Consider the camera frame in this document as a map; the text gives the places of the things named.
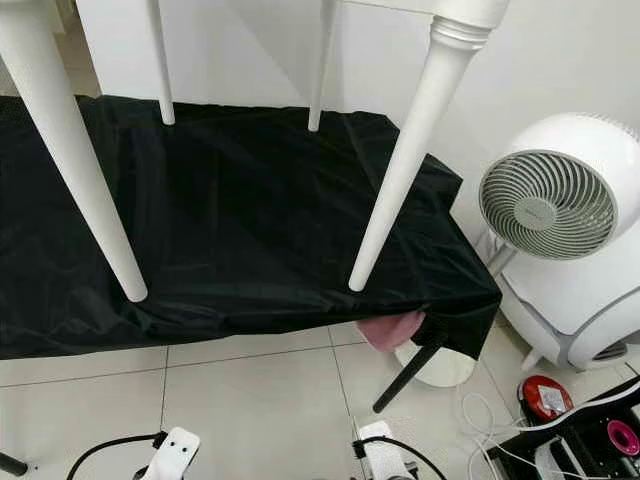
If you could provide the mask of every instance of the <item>white cable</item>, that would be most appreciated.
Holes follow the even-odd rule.
[[[620,398],[624,398],[626,395],[629,395],[629,394],[633,393],[634,391],[636,391],[638,389],[638,385],[640,385],[640,383],[634,385],[635,389],[629,388],[629,389],[625,390],[624,392],[621,392],[620,394],[612,395],[611,397],[607,397],[606,399],[596,400],[594,402],[587,402],[587,403],[583,404],[582,406],[576,408],[576,410],[580,410],[580,409],[586,408],[586,407],[594,407],[594,406],[598,406],[598,405],[603,405],[603,404],[618,400]],[[491,418],[492,424],[491,424],[491,428],[490,428],[488,433],[486,431],[483,431],[481,428],[479,428],[469,418],[469,415],[467,414],[467,411],[466,411],[466,402],[470,397],[476,397],[478,400],[480,400],[482,402],[482,404],[484,405],[484,407],[487,409],[487,412],[489,412],[489,417]],[[545,472],[548,472],[548,473],[560,473],[560,474],[565,475],[565,476],[574,477],[574,478],[580,478],[580,479],[583,479],[583,480],[609,480],[609,477],[588,477],[588,476],[580,475],[580,474],[577,474],[577,473],[564,472],[562,470],[552,470],[552,469],[548,469],[548,468],[541,468],[540,466],[536,465],[533,462],[530,462],[526,458],[522,458],[522,457],[520,457],[520,456],[518,456],[518,455],[516,455],[514,453],[511,453],[511,452],[505,450],[500,444],[498,444],[495,440],[493,440],[493,435],[494,435],[495,426],[496,426],[495,425],[495,416],[493,414],[493,410],[491,409],[491,406],[489,405],[489,402],[487,401],[487,399],[484,398],[479,393],[475,393],[475,392],[467,393],[463,397],[463,399],[462,399],[462,416],[464,417],[465,421],[469,424],[469,426],[471,428],[473,428],[476,432],[479,432],[480,434],[482,434],[482,437],[483,437],[483,440],[484,440],[485,443],[486,442],[493,443],[497,448],[499,448],[501,451],[503,451],[504,453],[506,453],[510,457],[513,457],[513,458],[515,458],[517,460],[520,460],[521,462],[524,462],[524,463],[526,463],[528,465],[531,465],[531,466],[535,467],[539,472],[540,471],[545,471]],[[565,417],[568,417],[568,416],[569,416],[569,414],[567,413],[567,414],[563,415],[561,418],[564,419]],[[519,430],[519,431],[531,431],[531,428],[536,428],[536,427],[515,427],[515,426],[513,426],[512,428],[514,428],[516,430]],[[481,443],[480,441],[477,441],[477,439],[475,439],[475,440],[476,440],[476,444],[478,445],[478,447],[482,450],[483,454],[485,455],[485,458],[487,460],[489,460],[489,454],[487,453],[486,449],[484,448],[484,444]],[[491,473],[493,474],[494,478],[496,480],[499,480],[499,477],[498,477],[498,475],[496,473],[495,468],[493,468],[491,461],[489,461],[489,465],[492,467],[491,468]],[[469,479],[473,480],[473,473],[471,473],[470,465],[467,464],[467,467],[468,467],[467,468],[467,474],[469,476]]]

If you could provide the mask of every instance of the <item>floor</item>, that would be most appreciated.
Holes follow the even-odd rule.
[[[82,30],[56,38],[74,93],[100,88]],[[0,68],[0,94],[16,94]],[[471,379],[459,390],[412,382],[379,417],[371,405],[397,375],[348,325],[279,336],[0,362],[0,448],[26,460],[29,480],[65,478],[74,460],[112,438],[182,426],[202,438],[188,478],[364,480],[351,449],[353,421],[382,418],[448,476],[466,478],[475,444],[460,418],[467,392],[482,394],[499,423],[520,416],[515,388],[526,344],[503,318]],[[630,366],[573,373],[542,364],[584,401],[625,379]],[[470,413],[486,417],[480,405]],[[146,443],[92,457],[77,477],[129,479],[153,454]],[[484,463],[476,478],[490,478]],[[0,479],[12,478],[0,473]],[[422,479],[435,478],[425,468]]]

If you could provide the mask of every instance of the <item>black cloth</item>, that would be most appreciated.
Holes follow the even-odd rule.
[[[477,357],[500,301],[425,159],[365,290],[347,287],[398,130],[380,115],[80,98],[149,297],[124,297],[20,99],[0,98],[0,358],[279,333],[422,309]],[[420,343],[420,332],[414,337]]]

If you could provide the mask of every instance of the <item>circular fan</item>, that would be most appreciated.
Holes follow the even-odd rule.
[[[640,213],[640,142],[606,117],[562,114],[522,132],[480,185],[482,213],[535,256],[584,257]]]

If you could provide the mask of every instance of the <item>white fan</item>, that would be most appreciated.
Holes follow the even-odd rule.
[[[482,214],[504,241],[490,260],[489,271],[498,276],[518,251],[551,260],[574,260],[596,252],[640,216],[639,182],[640,139],[630,128],[584,113],[554,115],[535,123],[509,144],[480,184]],[[637,325],[635,319],[621,321]],[[532,331],[528,327],[535,319],[525,322]],[[604,337],[602,331],[596,333]],[[533,345],[548,341],[536,335],[529,335]],[[407,342],[396,355],[406,365],[416,350]],[[534,348],[523,368],[541,356]],[[464,382],[474,366],[473,359],[441,348],[416,378],[434,386],[453,386]]]

